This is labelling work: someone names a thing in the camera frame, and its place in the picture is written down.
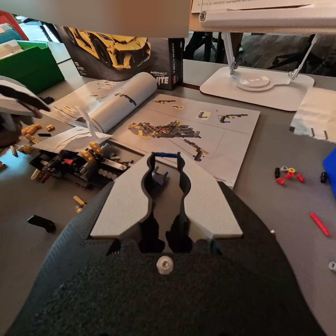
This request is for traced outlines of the lego instruction booklet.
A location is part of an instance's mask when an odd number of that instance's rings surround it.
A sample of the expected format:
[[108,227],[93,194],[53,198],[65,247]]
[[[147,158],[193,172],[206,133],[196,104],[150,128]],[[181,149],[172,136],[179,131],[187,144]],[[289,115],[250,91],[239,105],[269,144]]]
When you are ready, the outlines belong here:
[[233,187],[260,112],[158,94],[142,72],[125,82],[96,80],[54,102],[54,118],[95,129],[140,154],[186,154],[217,180]]

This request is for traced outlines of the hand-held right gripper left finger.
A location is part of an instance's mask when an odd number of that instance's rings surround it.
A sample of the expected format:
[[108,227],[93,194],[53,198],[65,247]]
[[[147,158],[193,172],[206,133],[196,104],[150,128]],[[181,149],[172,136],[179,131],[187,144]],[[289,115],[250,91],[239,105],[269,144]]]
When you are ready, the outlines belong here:
[[148,174],[152,175],[153,157],[153,153],[148,153],[114,181],[90,233],[91,238],[141,238],[140,224],[152,211],[153,201],[144,181]]

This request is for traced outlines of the partly built lego car chassis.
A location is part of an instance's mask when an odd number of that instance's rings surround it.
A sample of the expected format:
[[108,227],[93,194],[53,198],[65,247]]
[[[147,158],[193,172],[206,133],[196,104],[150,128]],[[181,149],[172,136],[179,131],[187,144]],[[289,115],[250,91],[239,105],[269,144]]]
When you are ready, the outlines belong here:
[[40,171],[41,182],[48,178],[67,179],[84,188],[102,189],[110,181],[114,181],[126,172],[134,161],[125,161],[114,153],[111,142],[100,145],[101,154],[92,148],[86,148],[93,163],[88,162],[80,154],[69,150],[60,153],[39,150],[39,154],[29,164]]

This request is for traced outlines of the blue plastic bin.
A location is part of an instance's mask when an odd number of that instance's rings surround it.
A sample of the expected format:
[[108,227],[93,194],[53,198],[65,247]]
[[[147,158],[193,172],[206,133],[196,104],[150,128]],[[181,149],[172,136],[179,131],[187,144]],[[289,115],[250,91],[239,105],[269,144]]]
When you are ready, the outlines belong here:
[[334,197],[336,197],[336,148],[323,160],[323,166],[328,175]]

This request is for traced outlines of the person's left hand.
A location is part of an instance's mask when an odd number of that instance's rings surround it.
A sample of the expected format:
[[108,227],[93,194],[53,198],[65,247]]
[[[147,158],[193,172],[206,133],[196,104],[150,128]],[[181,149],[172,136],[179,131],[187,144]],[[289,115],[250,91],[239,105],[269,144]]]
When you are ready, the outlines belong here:
[[21,136],[21,123],[15,124],[15,130],[9,131],[3,125],[0,125],[0,148],[6,148],[19,141]]

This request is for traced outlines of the white sheet stand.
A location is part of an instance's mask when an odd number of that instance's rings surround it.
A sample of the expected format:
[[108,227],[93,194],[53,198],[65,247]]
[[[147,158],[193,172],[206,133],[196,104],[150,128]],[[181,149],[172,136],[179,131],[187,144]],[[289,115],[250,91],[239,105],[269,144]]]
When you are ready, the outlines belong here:
[[[228,65],[201,86],[203,94],[245,103],[296,111],[314,80],[300,75],[304,61],[319,35],[335,33],[335,1],[316,1],[307,6],[279,9],[202,11],[199,21],[210,31],[221,32]],[[238,68],[233,55],[231,32],[313,33],[308,50],[298,67],[289,72]]]

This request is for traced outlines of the small grey blue lego piece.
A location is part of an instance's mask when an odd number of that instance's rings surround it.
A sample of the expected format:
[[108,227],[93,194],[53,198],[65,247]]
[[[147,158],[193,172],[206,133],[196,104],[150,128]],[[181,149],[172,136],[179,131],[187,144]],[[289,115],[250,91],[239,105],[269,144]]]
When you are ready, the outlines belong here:
[[165,184],[168,171],[165,171],[163,174],[160,174],[158,172],[159,166],[155,166],[153,172],[152,172],[152,179],[155,186],[161,187]]

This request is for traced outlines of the light blue plastic packet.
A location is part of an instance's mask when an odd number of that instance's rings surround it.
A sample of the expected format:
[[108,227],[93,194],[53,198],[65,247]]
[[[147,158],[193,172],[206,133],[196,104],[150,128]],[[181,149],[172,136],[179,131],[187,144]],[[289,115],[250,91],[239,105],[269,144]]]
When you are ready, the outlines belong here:
[[1,23],[0,24],[0,44],[4,44],[12,40],[22,41],[22,38],[18,34],[18,32],[9,23]]

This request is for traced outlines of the green plastic bin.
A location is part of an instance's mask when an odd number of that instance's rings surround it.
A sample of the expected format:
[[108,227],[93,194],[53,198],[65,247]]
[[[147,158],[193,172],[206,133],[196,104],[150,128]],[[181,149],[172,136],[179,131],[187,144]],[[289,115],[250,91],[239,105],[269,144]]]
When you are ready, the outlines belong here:
[[34,94],[65,80],[46,42],[10,40],[1,46],[6,44],[20,50],[1,58],[1,76],[20,82]]

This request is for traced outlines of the group of yellow lego connectors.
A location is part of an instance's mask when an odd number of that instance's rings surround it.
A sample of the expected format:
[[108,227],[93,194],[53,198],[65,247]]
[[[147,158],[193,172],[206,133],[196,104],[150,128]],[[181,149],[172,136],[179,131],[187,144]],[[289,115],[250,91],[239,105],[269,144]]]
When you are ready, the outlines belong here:
[[[34,134],[41,129],[42,129],[41,124],[32,124],[32,125],[29,125],[23,128],[21,130],[21,135],[25,139],[27,139],[30,143],[28,145],[22,145],[18,149],[18,151],[24,154],[30,154],[34,150],[34,147],[32,146],[32,144],[35,145],[40,142],[34,137]],[[50,125],[47,125],[46,129],[47,129],[47,133],[51,134],[51,132],[55,130],[55,127],[52,124],[50,124]]]

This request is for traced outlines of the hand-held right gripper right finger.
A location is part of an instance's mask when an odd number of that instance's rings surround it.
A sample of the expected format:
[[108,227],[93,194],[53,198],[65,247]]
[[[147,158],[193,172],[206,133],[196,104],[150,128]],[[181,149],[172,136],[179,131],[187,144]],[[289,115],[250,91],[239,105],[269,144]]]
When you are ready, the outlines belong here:
[[235,239],[242,229],[218,181],[184,153],[177,154],[183,192],[180,222],[191,241]]

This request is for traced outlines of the yellow lego beam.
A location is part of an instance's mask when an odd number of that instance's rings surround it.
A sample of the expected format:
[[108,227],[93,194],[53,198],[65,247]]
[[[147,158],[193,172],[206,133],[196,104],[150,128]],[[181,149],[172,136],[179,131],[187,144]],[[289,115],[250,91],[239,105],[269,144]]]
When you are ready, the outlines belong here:
[[75,206],[76,213],[79,213],[83,210],[83,208],[86,206],[86,202],[83,201],[78,196],[73,196],[73,199],[76,201],[77,205]]

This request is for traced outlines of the cluster of mixed lego bushes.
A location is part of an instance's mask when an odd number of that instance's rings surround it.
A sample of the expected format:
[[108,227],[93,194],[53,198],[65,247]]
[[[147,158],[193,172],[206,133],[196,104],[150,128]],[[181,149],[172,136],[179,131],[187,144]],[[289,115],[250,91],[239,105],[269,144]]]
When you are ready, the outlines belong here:
[[287,166],[276,167],[274,171],[275,182],[284,185],[287,180],[296,178],[300,183],[305,182],[305,178],[302,174],[298,173],[294,168]]

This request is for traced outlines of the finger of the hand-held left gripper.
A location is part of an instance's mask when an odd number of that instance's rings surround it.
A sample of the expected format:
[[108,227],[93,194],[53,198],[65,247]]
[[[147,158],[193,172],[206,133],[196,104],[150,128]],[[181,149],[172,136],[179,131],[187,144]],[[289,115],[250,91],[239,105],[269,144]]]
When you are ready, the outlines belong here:
[[49,106],[22,83],[12,78],[0,77],[1,98],[13,99],[19,103],[37,108],[38,110],[50,111]]
[[0,98],[1,113],[34,117],[35,109],[43,110],[43,101],[39,98]]

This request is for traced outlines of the lego set cardboard box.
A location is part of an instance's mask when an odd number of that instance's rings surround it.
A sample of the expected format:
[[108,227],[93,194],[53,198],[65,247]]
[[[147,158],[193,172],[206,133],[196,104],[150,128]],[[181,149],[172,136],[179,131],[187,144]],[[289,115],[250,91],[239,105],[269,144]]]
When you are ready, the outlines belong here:
[[64,26],[56,29],[82,77],[121,82],[146,72],[164,90],[173,90],[183,81],[185,38],[122,36]]

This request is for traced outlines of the red lego pin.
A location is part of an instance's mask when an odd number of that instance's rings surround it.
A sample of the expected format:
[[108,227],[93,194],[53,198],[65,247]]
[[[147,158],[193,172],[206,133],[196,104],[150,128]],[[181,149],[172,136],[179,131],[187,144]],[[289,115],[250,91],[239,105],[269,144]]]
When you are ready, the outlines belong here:
[[322,231],[322,233],[326,236],[331,235],[330,231],[327,229],[327,227],[323,224],[321,219],[317,216],[316,213],[310,212],[309,213],[312,220],[315,222],[315,224],[319,227],[319,229]]

